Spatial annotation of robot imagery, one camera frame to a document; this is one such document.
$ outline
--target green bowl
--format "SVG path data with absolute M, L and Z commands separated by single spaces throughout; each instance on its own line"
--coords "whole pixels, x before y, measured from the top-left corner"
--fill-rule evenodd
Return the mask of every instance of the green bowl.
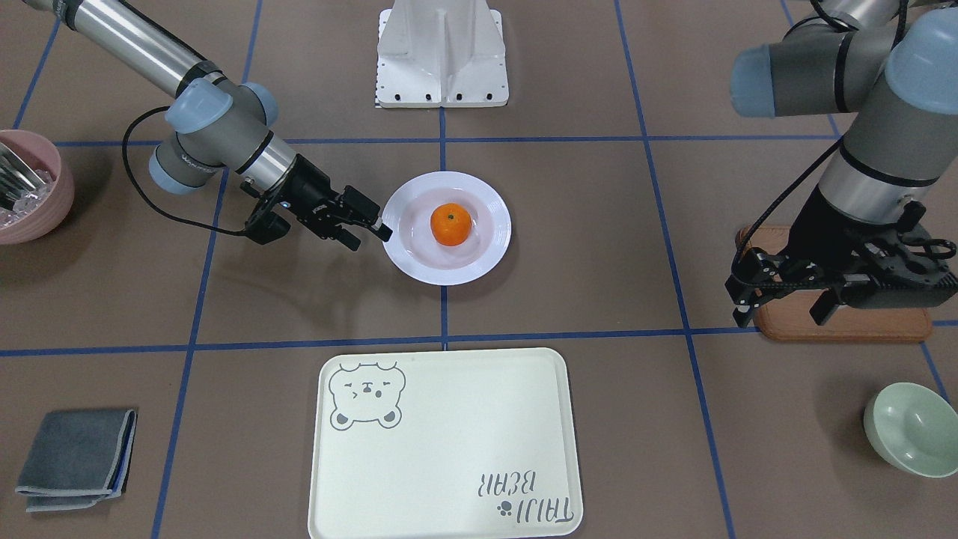
M 865 434 L 891 465 L 926 478 L 958 471 L 958 413 L 938 393 L 899 382 L 865 409 Z

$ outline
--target robotic arm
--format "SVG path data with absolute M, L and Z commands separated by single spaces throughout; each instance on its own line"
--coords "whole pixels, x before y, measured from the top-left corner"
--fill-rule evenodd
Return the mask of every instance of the robotic arm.
M 244 228 L 258 244 L 289 230 L 273 211 L 277 205 L 320 238 L 351 250 L 360 240 L 343 224 L 389 240 L 392 230 L 379 218 L 378 204 L 350 186 L 334 191 L 328 176 L 269 129 L 278 108 L 264 87 L 233 84 L 214 63 L 123 0 L 24 2 L 54 13 L 175 98 L 166 115 L 174 133 L 149 162 L 150 175 L 163 189 L 190 193 L 225 166 L 244 177 L 243 191 L 258 200 Z
M 898 7 L 824 2 L 828 23 L 816 11 L 736 60 L 743 116 L 858 111 L 785 249 L 740 248 L 725 283 L 740 327 L 798 290 L 824 290 L 810 310 L 819 325 L 842 305 L 934 307 L 958 292 L 945 262 L 955 244 L 919 224 L 920 200 L 958 155 L 958 8 L 926 14 L 894 46 Z

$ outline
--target tiled floor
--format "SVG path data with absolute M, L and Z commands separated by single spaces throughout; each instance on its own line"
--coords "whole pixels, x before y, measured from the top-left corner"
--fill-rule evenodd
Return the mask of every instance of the tiled floor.
M 0 4 L 0 50 L 16 52 L 0 55 L 0 127 L 57 141 L 78 184 L 58 230 L 0 247 L 0 537 L 305 538 L 325 361 L 523 346 L 568 363 L 575 537 L 953 535 L 957 479 L 884 464 L 858 418 L 895 381 L 958 395 L 958 300 L 922 345 L 782 345 L 731 327 L 736 230 L 850 122 L 728 104 L 735 54 L 778 39 L 804 3 L 490 1 L 512 99 L 446 111 L 373 108 L 376 15 L 391 3 L 136 4 L 235 81 L 269 86 L 275 130 L 334 185 L 384 202 L 446 168 L 495 187 L 513 242 L 464 286 L 406 277 L 368 235 L 357 253 L 300 227 L 257 246 L 150 212 L 117 141 L 169 99 L 51 15 Z M 153 119 L 136 133 L 143 178 L 166 132 Z M 238 227 L 251 204 L 237 183 L 185 198 L 147 187 L 174 213 Z M 935 195 L 926 225 L 958 237 L 958 167 Z M 26 514 L 13 487 L 40 418 L 91 407 L 140 410 L 126 493 Z

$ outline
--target pink bowl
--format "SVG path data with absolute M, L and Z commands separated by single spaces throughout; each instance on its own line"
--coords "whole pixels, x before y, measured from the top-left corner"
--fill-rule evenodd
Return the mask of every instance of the pink bowl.
M 0 228 L 0 245 L 22 244 L 50 232 L 66 217 L 73 205 L 73 175 L 60 159 L 54 143 L 36 133 L 20 129 L 0 130 L 0 142 L 29 167 L 47 171 L 55 180 L 50 194 L 33 212 Z

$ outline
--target light blue joint cap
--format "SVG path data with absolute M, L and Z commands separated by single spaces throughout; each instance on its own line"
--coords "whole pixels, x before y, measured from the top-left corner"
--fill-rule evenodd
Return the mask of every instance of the light blue joint cap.
M 170 110 L 167 122 L 176 132 L 188 134 L 208 127 L 233 106 L 233 98 L 206 79 L 196 79 L 183 90 Z
M 163 166 L 160 165 L 159 159 L 156 158 L 156 150 L 153 150 L 153 154 L 149 157 L 149 175 L 152 176 L 153 181 L 155 181 L 156 184 L 167 193 L 173 193 L 174 195 L 189 195 L 193 191 L 199 190 L 199 187 L 183 185 L 182 183 L 176 181 L 173 176 L 167 174 L 167 171 L 163 170 Z
M 244 82 L 240 86 L 246 86 L 247 88 L 253 90 L 253 93 L 256 94 L 257 99 L 260 100 L 260 105 L 262 105 L 262 110 L 266 113 L 266 126 L 270 127 L 276 123 L 276 120 L 280 117 L 280 106 L 276 103 L 276 99 L 273 97 L 273 94 L 266 89 L 266 86 L 262 84 L 256 84 L 255 82 Z
M 732 106 L 740 116 L 774 118 L 772 58 L 768 45 L 739 54 L 732 66 Z
M 889 55 L 885 79 L 909 105 L 958 114 L 958 8 L 918 19 Z

